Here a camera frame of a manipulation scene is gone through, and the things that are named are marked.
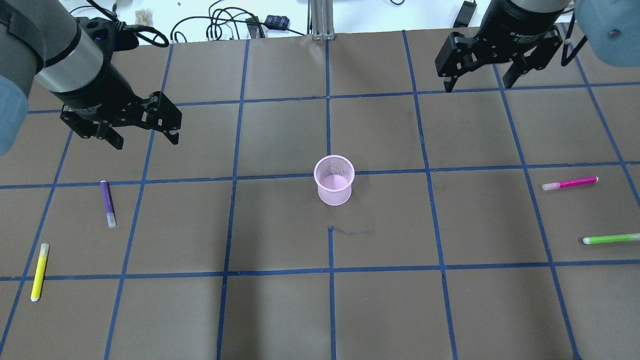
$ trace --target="white marker cap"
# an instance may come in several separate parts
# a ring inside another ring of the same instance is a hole
[[[116,216],[113,213],[107,213],[107,224],[109,227],[116,227]]]
[[[542,185],[542,190],[555,190],[555,189],[560,189],[560,183],[550,183],[550,184],[543,184]]]

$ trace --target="mesh cup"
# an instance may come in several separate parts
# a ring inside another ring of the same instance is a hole
[[[340,155],[322,158],[314,169],[318,195],[327,205],[338,206],[349,200],[354,177],[353,165]]]

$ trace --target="blue tape line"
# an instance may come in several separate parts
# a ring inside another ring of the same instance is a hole
[[[189,177],[184,179],[156,179],[146,180],[146,184],[167,184],[167,183],[208,183],[211,181],[231,181],[233,177]]]
[[[53,184],[0,185],[0,190],[51,188]]]
[[[170,272],[165,274],[127,274],[127,279],[173,279],[180,277],[217,277],[224,275],[221,271],[210,272]]]
[[[149,144],[147,146],[147,158],[145,160],[145,169],[148,165],[149,157],[151,154],[151,147],[153,144],[154,132],[152,131],[149,136]],[[146,171],[143,171],[143,180],[146,176]],[[127,248],[124,254],[124,260],[122,261],[122,271],[118,276],[118,290],[116,292],[115,303],[113,304],[113,311],[111,313],[111,322],[109,323],[109,332],[107,335],[107,343],[104,349],[104,360],[109,359],[109,353],[111,352],[111,341],[113,340],[113,331],[115,330],[116,320],[118,318],[118,309],[120,308],[120,298],[122,297],[122,289],[124,287],[124,281],[127,277],[127,266],[129,265],[129,256],[131,255],[131,247],[133,245],[133,238],[136,233],[136,226],[138,224],[138,215],[140,213],[140,204],[142,203],[142,196],[145,191],[145,183],[140,184],[140,190],[138,192],[138,200],[136,201],[136,208],[133,213],[133,221],[131,223],[131,230],[129,231],[129,240],[127,241]]]
[[[617,167],[620,163],[617,162],[603,162],[603,163],[576,163],[576,164],[541,164],[541,165],[527,165],[527,168],[566,168],[566,167]]]
[[[256,102],[281,102],[281,101],[305,101],[305,100],[318,100],[324,99],[324,96],[303,96],[303,97],[276,97],[273,99],[254,99],[244,100],[245,104],[253,104]]]
[[[602,265],[636,265],[640,264],[640,259],[612,259],[612,260],[576,260],[576,261],[555,261],[554,266],[602,266]],[[550,266],[548,262],[537,263],[486,263],[486,264],[455,264],[446,265],[447,270],[477,270],[477,269],[505,269],[505,268],[541,268]],[[351,273],[351,272],[396,272],[396,271],[436,271],[440,270],[440,265],[397,265],[397,266],[355,266],[344,268],[301,268],[285,270],[240,270],[240,271],[212,271],[212,272],[170,272],[151,274],[127,274],[127,279],[173,279],[181,277],[221,277],[225,274],[231,277],[242,276],[278,276],[278,275],[301,275],[301,274],[329,274],[329,273]],[[103,280],[119,279],[120,274],[91,274],[91,275],[48,275],[46,280],[74,281],[74,280]],[[21,276],[4,276],[0,281],[19,281]],[[27,276],[25,280],[33,280],[33,276]]]
[[[558,261],[554,263],[555,266],[601,266],[601,265],[634,265],[634,264],[640,264],[640,259]]]
[[[561,24],[561,25],[562,25],[562,29],[563,29],[564,33],[566,34],[566,27],[564,26],[564,24]],[[616,153],[616,156],[618,157],[618,161],[620,162],[620,166],[622,166],[622,170],[624,171],[625,176],[627,177],[627,182],[629,183],[629,187],[631,188],[631,192],[634,194],[634,198],[636,198],[636,204],[640,208],[640,195],[638,195],[638,191],[636,190],[636,186],[634,185],[634,181],[631,178],[631,174],[629,173],[629,169],[627,168],[627,164],[625,163],[625,159],[623,158],[622,153],[620,152],[620,149],[618,148],[618,144],[616,144],[616,139],[613,137],[613,133],[611,132],[611,129],[609,129],[609,125],[607,124],[607,120],[605,119],[604,114],[602,113],[602,109],[600,109],[600,105],[598,104],[598,100],[596,99],[596,96],[593,93],[593,89],[591,88],[592,85],[589,83],[589,79],[587,78],[587,74],[584,72],[584,69],[582,68],[582,64],[580,63],[579,57],[576,56],[574,61],[575,61],[576,65],[578,65],[578,69],[580,70],[580,75],[582,76],[582,79],[584,80],[584,84],[587,86],[587,91],[589,92],[589,96],[591,98],[591,101],[593,102],[593,106],[595,106],[596,111],[598,112],[598,116],[600,117],[600,121],[602,123],[602,126],[604,127],[604,130],[607,133],[607,136],[609,137],[609,141],[611,142],[611,146],[613,146],[613,151]]]
[[[625,83],[602,83],[602,84],[590,84],[591,87],[605,87],[605,86],[638,86],[640,82],[625,82]],[[585,88],[586,85],[547,85],[547,86],[519,86],[510,89],[504,89],[504,91],[518,91],[518,90],[544,90],[544,89],[565,89],[565,88]],[[497,92],[499,88],[475,88],[475,89],[454,89],[453,93],[462,92]],[[418,95],[429,94],[445,94],[444,90],[422,90],[418,91]],[[381,97],[381,96],[404,96],[413,95],[413,92],[385,92],[377,94],[343,94],[343,95],[323,95],[323,96],[304,96],[304,97],[277,97],[267,99],[245,99],[244,103],[255,102],[278,102],[278,101],[307,101],[317,99],[351,99],[355,97]],[[177,102],[175,105],[178,107],[185,106],[200,106],[200,105],[222,105],[222,104],[239,104],[240,100],[220,100],[220,101],[196,101],[196,102]],[[29,114],[46,114],[46,113],[58,113],[60,110],[32,110]]]
[[[546,266],[549,266],[549,263],[460,264],[447,265],[447,270],[543,268]]]
[[[220,315],[218,317],[218,340],[216,343],[216,359],[220,360],[222,350],[222,336],[225,323],[225,308],[227,305],[227,284],[228,284],[228,271],[229,261],[231,254],[231,237],[234,227],[234,211],[236,207],[236,188],[237,188],[237,169],[238,169],[238,156],[240,151],[240,133],[242,130],[242,115],[244,108],[244,86],[246,84],[246,69],[249,60],[249,40],[246,41],[244,47],[244,62],[242,69],[242,83],[240,85],[240,103],[238,109],[238,122],[236,127],[236,148],[234,150],[234,172],[233,172],[233,184],[231,186],[231,205],[229,206],[229,223],[227,227],[227,246],[225,249],[225,275],[222,277],[222,289],[220,291]]]
[[[438,213],[436,211],[435,199],[433,196],[433,183],[431,181],[431,167],[429,166],[429,158],[424,143],[424,133],[422,131],[422,116],[420,114],[420,103],[418,101],[418,91],[415,84],[415,74],[413,73],[413,62],[411,59],[411,51],[409,50],[409,41],[406,37],[406,31],[402,30],[404,40],[404,49],[409,64],[409,73],[411,75],[411,86],[413,89],[413,103],[415,105],[415,114],[417,118],[418,134],[420,136],[420,146],[422,147],[422,159],[424,160],[424,168],[427,169],[427,188],[429,190],[429,203],[431,205],[431,217],[433,219],[433,230],[436,237],[436,247],[438,249],[438,265],[442,274],[442,293],[444,295],[444,307],[447,315],[447,326],[449,328],[449,341],[451,342],[451,354],[454,360],[458,360],[458,349],[456,348],[456,336],[453,329],[453,317],[451,315],[451,304],[449,302],[449,287],[447,285],[446,265],[444,254],[442,252],[442,242],[440,241],[440,227],[438,226]]]
[[[549,262],[549,268],[551,269],[551,276],[554,281],[554,286],[556,288],[556,294],[558,297],[558,301],[560,304],[560,310],[562,311],[564,326],[566,327],[567,334],[569,336],[569,342],[571,343],[571,348],[573,350],[573,356],[576,359],[580,359],[580,354],[578,353],[578,348],[575,344],[575,338],[573,337],[573,330],[571,327],[571,322],[569,321],[569,315],[566,310],[566,306],[564,304],[564,297],[562,294],[562,289],[560,288],[560,282],[558,281],[558,276],[556,273],[556,268],[554,266],[553,256],[551,255],[551,249],[549,247],[549,242],[547,239],[547,232],[545,230],[545,226],[542,222],[542,216],[540,215],[540,209],[538,207],[538,201],[536,200],[536,194],[533,190],[533,185],[531,184],[531,178],[529,177],[529,169],[527,166],[527,162],[524,157],[524,153],[522,152],[522,146],[520,145],[520,139],[518,138],[518,132],[516,131],[515,123],[513,122],[513,117],[511,115],[511,109],[509,108],[509,103],[507,102],[507,97],[505,94],[504,85],[502,84],[502,79],[500,78],[500,74],[498,73],[498,68],[493,65],[493,73],[495,74],[495,78],[498,81],[498,85],[500,86],[500,96],[502,97],[502,102],[504,104],[504,109],[507,113],[507,118],[509,119],[509,126],[511,127],[511,132],[513,134],[513,139],[516,143],[516,148],[518,149],[518,155],[520,157],[520,161],[522,163],[522,170],[524,173],[525,180],[527,181],[527,187],[529,189],[529,195],[531,196],[531,203],[533,205],[534,212],[536,214],[536,219],[538,221],[538,227],[540,229],[540,235],[542,237],[542,242],[545,246],[545,252],[547,253],[547,260]]]
[[[592,88],[601,88],[601,87],[605,87],[605,86],[637,86],[637,85],[640,85],[640,81],[631,81],[631,82],[627,82],[627,83],[601,83],[601,84],[591,84],[590,83],[588,86],[590,86]]]
[[[487,167],[441,167],[432,168],[431,172],[451,172],[451,171],[482,171],[482,170],[513,170],[522,168],[521,165],[499,165]]]
[[[331,95],[332,99],[352,99],[355,97],[383,97],[383,96],[404,96],[413,95],[413,92],[381,92],[376,94],[347,94],[347,95]]]
[[[201,106],[201,105],[223,105],[223,104],[239,104],[239,100],[222,100],[222,101],[197,101],[197,102],[178,102],[175,105],[179,108],[185,106]]]
[[[166,79],[169,75],[169,67],[171,65],[171,58],[173,56],[173,44],[169,45],[169,54],[167,55],[166,65],[164,67],[164,76],[160,91],[164,92],[166,86]],[[113,331],[115,330],[116,320],[118,318],[118,309],[120,308],[120,299],[122,298],[122,290],[124,288],[124,281],[127,278],[127,267],[129,266],[129,257],[131,255],[131,247],[133,245],[133,239],[136,234],[136,226],[138,225],[138,215],[140,213],[140,205],[142,203],[142,196],[145,192],[145,181],[147,180],[147,171],[149,168],[149,160],[151,159],[151,151],[154,144],[154,136],[156,132],[152,131],[149,135],[149,142],[147,145],[147,154],[145,156],[145,164],[142,168],[142,178],[140,180],[140,190],[138,192],[138,200],[136,201],[136,209],[133,213],[133,220],[131,222],[131,230],[129,231],[129,240],[127,241],[127,248],[124,253],[124,260],[122,261],[122,270],[118,281],[118,290],[116,292],[116,299],[113,304],[113,312],[111,313],[111,323],[109,324],[109,332],[107,335],[107,342],[104,348],[104,360],[109,359],[109,353],[111,352],[111,342],[113,341]]]
[[[431,271],[441,270],[440,265],[409,265],[409,266],[355,266],[334,268],[333,272],[395,272],[395,271]]]
[[[263,179],[290,179],[295,177],[313,177],[311,173],[308,174],[276,174],[276,175],[249,175],[238,176],[238,180],[263,180]]]
[[[42,211],[42,217],[40,217],[38,230],[36,231],[36,235],[33,238],[33,243],[31,244],[31,250],[29,250],[29,256],[27,257],[26,264],[24,265],[24,271],[22,272],[22,277],[20,278],[20,284],[18,285],[18,290],[15,293],[15,298],[13,299],[13,305],[11,306],[9,317],[7,318],[6,325],[4,327],[2,339],[0,340],[0,356],[2,355],[4,344],[6,343],[6,337],[7,335],[9,335],[9,328],[11,327],[13,316],[15,315],[15,310],[18,307],[18,301],[20,300],[20,296],[22,295],[22,288],[24,287],[24,282],[26,281],[27,274],[29,273],[29,268],[31,267],[31,259],[33,259],[33,254],[35,253],[35,250],[38,246],[38,241],[40,240],[40,234],[42,234],[42,227],[44,226],[45,219],[47,218],[47,213],[49,212],[49,206],[51,205],[51,200],[53,199],[53,193],[56,190],[56,184],[58,183],[58,179],[60,178],[60,173],[62,172],[62,165],[64,164],[65,158],[67,157],[67,152],[69,150],[69,144],[71,144],[72,136],[73,136],[73,132],[70,130],[69,135],[67,136],[67,142],[65,144],[65,148],[64,150],[62,150],[62,155],[60,156],[60,162],[58,163],[58,169],[56,170],[56,176],[53,179],[53,184],[51,186],[51,191],[49,192],[49,197],[47,198],[47,202],[45,203],[44,210]]]
[[[306,268],[290,270],[241,270],[229,271],[228,276],[278,276],[278,275],[301,275],[301,274],[324,274],[329,272],[328,268]]]
[[[109,280],[119,279],[119,274],[97,274],[97,275],[48,275],[45,276],[45,280]],[[29,276],[28,280],[33,280],[33,276]]]
[[[423,168],[405,168],[401,170],[363,170],[356,171],[356,175],[385,175],[385,174],[416,174],[427,172]]]
[[[59,113],[60,109],[57,110],[32,110],[29,111],[28,114],[52,114],[52,113]]]
[[[626,161],[627,165],[640,165],[640,161]],[[603,163],[574,163],[574,164],[537,164],[528,165],[528,168],[569,168],[569,167],[605,167],[620,166],[618,161],[608,161]],[[478,167],[442,167],[432,168],[430,172],[455,172],[455,171],[483,171],[483,170],[511,170],[522,168],[521,165],[495,165],[495,166],[478,166]],[[426,172],[423,168],[404,168],[397,170],[361,170],[356,171],[356,175],[384,175],[384,174],[414,174]],[[289,179],[296,177],[313,177],[311,173],[306,174],[273,174],[273,175],[248,175],[237,176],[238,181],[242,180],[261,180],[261,179]],[[145,184],[165,184],[165,183],[201,183],[210,181],[232,181],[232,176],[223,177],[185,177],[178,179],[153,179],[145,180]],[[123,180],[110,181],[110,185],[140,185],[140,180]],[[99,186],[98,182],[91,183],[58,183],[57,188],[73,188],[82,186]],[[53,184],[24,184],[24,185],[0,185],[0,190],[10,189],[30,189],[30,188],[51,188]]]
[[[331,359],[336,360],[337,347],[335,336],[335,274],[333,272],[333,229],[333,226],[329,227],[329,229],[327,230],[327,237],[329,239],[329,313],[331,331]]]

